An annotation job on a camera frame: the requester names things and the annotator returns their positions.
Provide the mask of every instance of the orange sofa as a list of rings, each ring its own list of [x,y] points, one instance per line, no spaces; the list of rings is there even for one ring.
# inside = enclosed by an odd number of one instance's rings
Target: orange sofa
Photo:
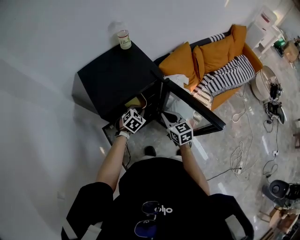
[[[256,54],[251,50],[251,48],[246,43],[244,44],[243,54],[249,59],[256,73],[258,73],[263,68],[262,62],[258,59]],[[240,88],[231,89],[216,96],[212,102],[211,110],[213,111],[214,109],[218,108],[222,103],[224,103],[227,99],[229,99],[239,89]]]
[[[217,37],[223,35],[223,39],[219,41],[212,42],[211,39],[216,37],[214,36],[191,45],[186,42],[171,54],[158,58],[154,62],[165,75],[184,74],[188,77],[189,84],[185,85],[185,88],[191,92],[202,81],[204,74],[223,67],[241,54],[249,59],[257,73],[262,69],[263,64],[245,43],[246,33],[245,26],[233,25],[228,32],[216,35]],[[238,90],[239,88],[228,90],[214,97],[211,110],[218,108]]]

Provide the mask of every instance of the sunglasses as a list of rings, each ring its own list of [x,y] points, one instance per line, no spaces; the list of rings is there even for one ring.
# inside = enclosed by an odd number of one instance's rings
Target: sunglasses
[[[145,202],[142,205],[142,212],[146,214],[146,216],[155,215],[154,219],[156,219],[156,215],[159,213],[160,205],[156,201]],[[155,220],[144,220],[140,221],[135,226],[135,234],[141,238],[151,238],[155,237],[157,232],[157,225]]]

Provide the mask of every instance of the logo on shirt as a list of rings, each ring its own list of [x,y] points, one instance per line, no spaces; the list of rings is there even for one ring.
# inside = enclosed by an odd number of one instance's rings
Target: logo on shirt
[[[157,208],[155,208],[154,210],[158,211],[158,212],[163,212],[164,216],[165,216],[165,213],[172,213],[173,212],[172,208],[164,208],[163,205],[161,206],[161,208],[159,208],[159,210],[157,210]]]

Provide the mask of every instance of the black and white cube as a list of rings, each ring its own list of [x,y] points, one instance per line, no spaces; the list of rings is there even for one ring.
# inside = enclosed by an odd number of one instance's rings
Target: black and white cube
[[[135,110],[130,109],[126,114],[122,116],[123,126],[132,133],[136,133],[146,120],[142,118]]]
[[[170,138],[179,145],[188,143],[193,139],[193,129],[187,121],[170,127],[168,130],[170,131]]]

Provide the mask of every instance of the striped blanket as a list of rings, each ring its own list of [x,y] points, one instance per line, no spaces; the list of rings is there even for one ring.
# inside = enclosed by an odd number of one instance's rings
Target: striped blanket
[[[244,85],[254,76],[255,71],[248,58],[240,55],[224,67],[205,74],[203,80],[191,94],[207,108],[211,109],[212,100],[215,96]],[[195,112],[194,119],[200,121],[202,117]]]

